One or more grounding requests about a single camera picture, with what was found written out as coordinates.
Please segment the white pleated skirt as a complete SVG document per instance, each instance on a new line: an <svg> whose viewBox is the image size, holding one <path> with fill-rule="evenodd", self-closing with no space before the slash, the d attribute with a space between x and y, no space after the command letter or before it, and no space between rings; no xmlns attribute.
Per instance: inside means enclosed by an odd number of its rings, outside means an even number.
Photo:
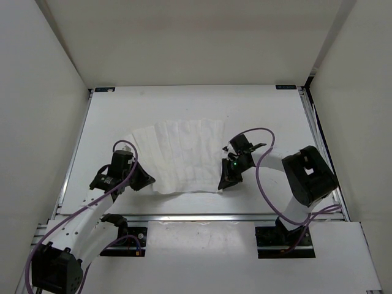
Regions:
<svg viewBox="0 0 392 294"><path fill-rule="evenodd" d="M133 143L141 167L156 182L154 194L218 193L225 124L220 120L168 120L135 129Z"/></svg>

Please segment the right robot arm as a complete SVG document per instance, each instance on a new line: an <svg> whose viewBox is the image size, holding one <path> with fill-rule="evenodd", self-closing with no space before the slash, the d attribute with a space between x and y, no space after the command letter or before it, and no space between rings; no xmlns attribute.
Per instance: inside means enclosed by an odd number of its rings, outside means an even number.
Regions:
<svg viewBox="0 0 392 294"><path fill-rule="evenodd" d="M260 148L265 143L252 144L244 134L231 139L224 148L227 155L222 159L222 174L219 190L235 186L243 181L243 173L255 169L258 189L277 214L275 237L281 244L288 245L298 235L297 229L310 224L316 215L314 208L338 187L337 178L325 162L318 149L309 145L296 153L283 153L271 145L265 152ZM270 201L260 179L260 168L270 168L284 173L292 197L283 212Z"/></svg>

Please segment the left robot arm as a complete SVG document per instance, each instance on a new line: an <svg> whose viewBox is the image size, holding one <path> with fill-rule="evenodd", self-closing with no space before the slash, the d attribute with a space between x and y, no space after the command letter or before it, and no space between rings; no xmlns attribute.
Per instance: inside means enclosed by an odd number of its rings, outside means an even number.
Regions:
<svg viewBox="0 0 392 294"><path fill-rule="evenodd" d="M92 261L112 246L129 243L142 254L140 240L129 233L127 219L108 209L130 187L152 184L131 151L117 150L89 185L80 209L55 225L35 246L28 260L25 282L51 293L80 293Z"/></svg>

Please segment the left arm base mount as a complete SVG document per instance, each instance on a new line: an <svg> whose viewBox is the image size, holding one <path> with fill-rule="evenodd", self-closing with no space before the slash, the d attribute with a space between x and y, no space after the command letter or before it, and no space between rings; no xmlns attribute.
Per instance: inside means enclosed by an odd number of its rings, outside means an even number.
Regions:
<svg viewBox="0 0 392 294"><path fill-rule="evenodd" d="M145 257L148 238L147 222L128 224L127 238L115 242L100 253L102 257Z"/></svg>

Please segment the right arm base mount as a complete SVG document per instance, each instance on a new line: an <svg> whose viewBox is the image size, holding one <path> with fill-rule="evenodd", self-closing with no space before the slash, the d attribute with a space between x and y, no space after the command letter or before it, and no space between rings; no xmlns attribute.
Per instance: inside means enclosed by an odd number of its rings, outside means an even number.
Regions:
<svg viewBox="0 0 392 294"><path fill-rule="evenodd" d="M287 230L279 219L274 226L255 227L258 259L315 258L308 226Z"/></svg>

